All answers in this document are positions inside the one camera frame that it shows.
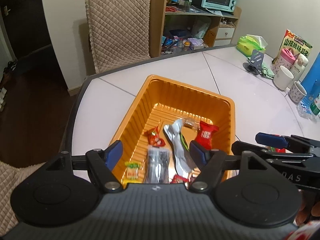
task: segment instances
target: drawer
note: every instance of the drawer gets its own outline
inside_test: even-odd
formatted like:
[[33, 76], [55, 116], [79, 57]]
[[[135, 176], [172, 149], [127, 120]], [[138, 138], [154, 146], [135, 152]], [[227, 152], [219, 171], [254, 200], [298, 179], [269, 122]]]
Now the drawer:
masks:
[[231, 43], [231, 40], [215, 40], [213, 47], [228, 45], [230, 43]]
[[216, 39], [232, 38], [234, 28], [219, 28]]

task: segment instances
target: white thermos bottle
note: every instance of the white thermos bottle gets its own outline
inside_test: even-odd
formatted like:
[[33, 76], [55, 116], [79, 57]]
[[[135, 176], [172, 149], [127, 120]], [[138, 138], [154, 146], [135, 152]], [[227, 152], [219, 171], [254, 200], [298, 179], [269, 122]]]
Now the white thermos bottle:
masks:
[[296, 61], [293, 63], [290, 71], [292, 75], [294, 76], [293, 80], [289, 84], [289, 88], [292, 87], [295, 81], [298, 81], [299, 78], [301, 77], [302, 73], [304, 72], [307, 64], [308, 64], [308, 59], [305, 55], [299, 54], [298, 58]]

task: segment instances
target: white cup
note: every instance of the white cup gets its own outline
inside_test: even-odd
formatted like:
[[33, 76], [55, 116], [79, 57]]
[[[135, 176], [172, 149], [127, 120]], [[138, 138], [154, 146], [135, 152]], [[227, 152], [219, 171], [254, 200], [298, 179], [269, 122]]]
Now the white cup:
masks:
[[299, 103], [307, 95], [304, 87], [297, 81], [295, 81], [290, 88], [289, 97], [293, 102]]
[[280, 66], [280, 69], [273, 78], [273, 82], [277, 88], [285, 90], [293, 78], [294, 76], [289, 69], [284, 66]]

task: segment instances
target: dark door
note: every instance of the dark door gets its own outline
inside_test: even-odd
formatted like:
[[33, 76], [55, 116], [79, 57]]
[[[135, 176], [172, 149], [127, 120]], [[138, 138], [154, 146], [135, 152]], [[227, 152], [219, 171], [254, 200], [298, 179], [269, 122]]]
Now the dark door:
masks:
[[0, 8], [17, 59], [51, 44], [42, 0], [0, 0]]

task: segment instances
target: orange basket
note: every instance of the orange basket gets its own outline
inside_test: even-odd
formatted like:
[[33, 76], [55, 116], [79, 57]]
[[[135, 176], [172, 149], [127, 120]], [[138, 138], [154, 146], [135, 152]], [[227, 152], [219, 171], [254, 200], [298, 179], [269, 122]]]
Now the orange basket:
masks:
[[[123, 183], [126, 173], [125, 161], [145, 163], [148, 138], [143, 134], [158, 125], [160, 138], [165, 140], [165, 147], [171, 152], [170, 174], [170, 170], [175, 168], [172, 149], [164, 135], [163, 127], [179, 118], [187, 117], [195, 119], [196, 122], [204, 121], [217, 125], [219, 131], [212, 135], [212, 147], [232, 155], [231, 145], [235, 141], [235, 104], [232, 99], [168, 78], [151, 75], [147, 77], [111, 140], [111, 143], [115, 140], [121, 140], [123, 143], [122, 157], [112, 171], [116, 178]], [[181, 132], [188, 145], [197, 135], [196, 130], [187, 127], [182, 127]], [[195, 176], [199, 173], [198, 169], [193, 171]], [[143, 182], [144, 176], [145, 167], [139, 171], [138, 180]], [[223, 179], [227, 178], [228, 172], [225, 172]]]

